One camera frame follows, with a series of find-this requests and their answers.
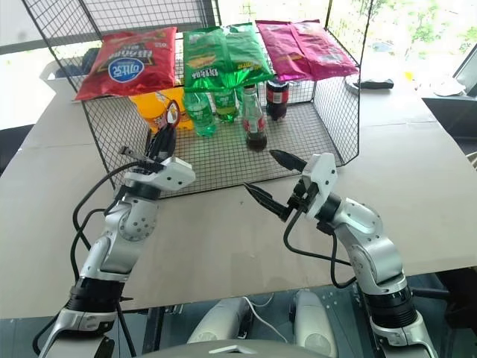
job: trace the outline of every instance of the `wire cage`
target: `wire cage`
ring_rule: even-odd
[[[181,81],[184,73],[183,32],[223,25],[222,18],[228,17],[225,11],[230,8],[228,2],[221,7],[224,1],[219,0],[22,1],[75,91],[80,88],[84,76],[75,73],[74,68],[84,65],[85,49],[101,46],[102,36],[117,31],[150,31],[166,26],[177,26],[175,73],[177,81]],[[260,14],[254,10],[258,2],[239,0],[238,12],[234,13],[235,23],[259,17]],[[269,2],[271,7],[286,6]],[[290,6],[296,6],[294,1],[290,2]],[[360,68],[373,0],[316,2],[318,5],[314,11],[317,13],[312,18],[325,19],[325,29]],[[310,18],[309,13],[304,11],[303,18]],[[285,120],[268,121],[268,148],[282,149],[304,159],[313,153],[329,151],[335,155],[338,166],[357,157],[359,86],[351,91],[343,78],[292,82],[290,85]],[[265,105],[264,84],[259,84],[259,98]],[[129,157],[119,154],[123,145],[138,152],[146,149],[148,126],[128,98],[98,98],[82,101],[82,105],[108,172],[131,161]],[[219,125],[217,132],[208,139],[198,137],[193,131],[179,131],[175,154],[193,165],[197,180],[173,195],[293,174],[275,163],[267,151],[256,153],[247,150],[239,121],[233,125]],[[111,181],[113,187],[120,183],[120,176]]]

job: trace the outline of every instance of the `beige table surface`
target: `beige table surface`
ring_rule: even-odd
[[[363,93],[360,136],[361,153],[338,170],[335,191],[380,212],[406,273],[477,264],[477,174],[425,104],[404,85]],[[0,318],[53,315],[66,302],[72,210],[102,175],[81,106],[57,95],[0,178]],[[296,180],[260,186],[285,201]],[[83,214],[111,198],[103,186]],[[134,297],[125,309],[330,283],[329,263],[288,252],[285,225],[242,187],[166,199],[158,220],[124,289]],[[101,228],[95,217],[90,241]],[[314,222],[299,221],[291,241],[331,251]],[[78,262],[85,256],[80,248]],[[338,279],[351,274],[339,267]]]

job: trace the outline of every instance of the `plastic bottle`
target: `plastic bottle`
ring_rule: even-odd
[[[165,118],[163,118],[163,115],[173,100],[179,105],[179,111],[181,113],[180,122],[177,124],[177,128],[191,130],[194,128],[194,125],[185,114],[183,93],[183,88],[175,87],[164,89],[159,92],[145,93],[143,95],[132,95],[129,99],[136,104],[139,115],[149,124],[149,128],[154,134],[165,124]]]
[[[207,95],[205,93],[185,92],[183,103],[189,118],[194,122],[195,133],[199,136],[213,135],[215,119]]]
[[[285,118],[288,88],[288,82],[280,82],[276,78],[267,81],[267,114],[272,121]]]
[[[244,116],[244,87],[236,88],[236,96],[238,102],[238,117],[243,118]]]
[[[226,89],[212,94],[215,110],[222,122],[232,123],[237,117],[236,93],[234,89]]]
[[[244,87],[244,128],[247,134],[247,147],[254,151],[262,151],[267,146],[265,134],[265,116],[256,95],[256,86]]]

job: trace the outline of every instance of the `green chip bag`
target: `green chip bag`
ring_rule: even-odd
[[[184,89],[216,92],[271,79],[251,23],[184,33]]]

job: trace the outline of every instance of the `bottle label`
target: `bottle label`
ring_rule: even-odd
[[[276,104],[286,103],[288,101],[288,90],[285,92],[274,92],[272,89],[267,88],[267,101]]]
[[[258,133],[265,129],[265,116],[261,116],[258,120],[245,120],[245,130],[248,133]]]
[[[202,119],[203,117],[203,110],[191,110],[190,113],[196,119]]]
[[[236,105],[236,96],[233,91],[214,93],[214,99],[217,107],[235,107]]]

